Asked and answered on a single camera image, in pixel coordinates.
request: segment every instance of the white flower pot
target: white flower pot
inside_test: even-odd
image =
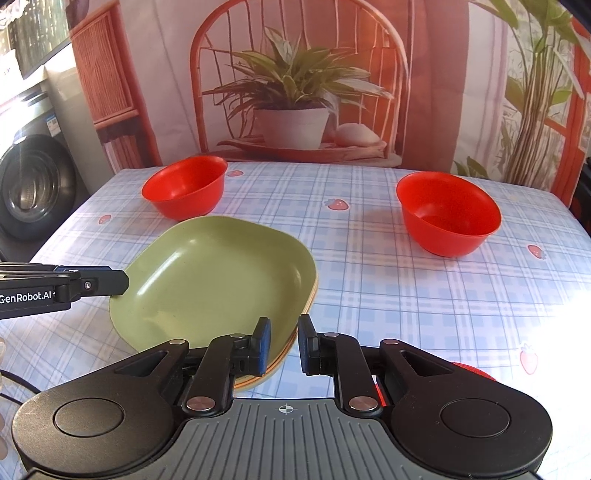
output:
[[[326,108],[256,111],[259,130],[272,148],[318,149],[328,119]]]

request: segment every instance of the green plate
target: green plate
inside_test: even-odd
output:
[[[207,346],[221,335],[251,333],[259,317],[269,317],[269,365],[293,341],[317,288],[314,259],[301,242],[223,216],[175,225],[126,273],[129,289],[111,298],[111,320],[136,350],[173,338]]]

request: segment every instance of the black cable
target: black cable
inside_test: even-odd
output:
[[[39,390],[34,385],[31,385],[27,380],[19,377],[18,375],[15,375],[13,373],[10,373],[10,372],[7,372],[6,370],[1,370],[1,369],[0,369],[0,374],[2,374],[3,377],[6,377],[9,380],[12,380],[15,383],[18,383],[21,387],[25,387],[27,390],[30,390],[31,392],[33,392],[35,395],[38,393],[41,393],[41,390]]]
[[[13,402],[13,403],[15,403],[15,404],[17,404],[17,405],[19,405],[19,406],[20,406],[20,405],[22,405],[22,402],[21,402],[21,401],[18,401],[18,400],[16,400],[15,398],[9,397],[8,395],[6,395],[6,394],[4,394],[4,393],[1,393],[1,392],[0,392],[0,397],[2,397],[2,398],[6,398],[7,400],[10,400],[11,402]]]

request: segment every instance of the crosshair mark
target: crosshair mark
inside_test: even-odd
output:
[[[282,405],[281,407],[276,408],[276,410],[279,410],[281,413],[283,413],[283,415],[287,415],[288,413],[291,413],[294,410],[297,410],[297,408],[294,408],[291,405],[288,405],[286,403],[285,405]]]

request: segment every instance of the blue plaid tablecloth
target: blue plaid tablecloth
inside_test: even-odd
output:
[[[124,170],[51,237],[34,261],[125,268],[174,225],[140,195],[156,169]],[[472,180],[498,203],[501,229],[471,255],[429,254],[407,234],[395,194],[404,170],[316,164],[234,163],[212,212],[297,237],[316,260],[311,310],[319,332],[363,345],[399,338],[478,367],[540,401],[554,438],[544,480],[591,478],[589,338],[591,240],[552,194]],[[0,322],[2,368],[41,389],[134,353],[115,332],[108,300],[85,298],[66,312]],[[3,391],[29,394],[4,382]],[[301,373],[294,347],[277,373],[246,397],[324,397],[328,377]],[[9,426],[16,408],[0,399],[10,447],[2,479],[22,466]]]

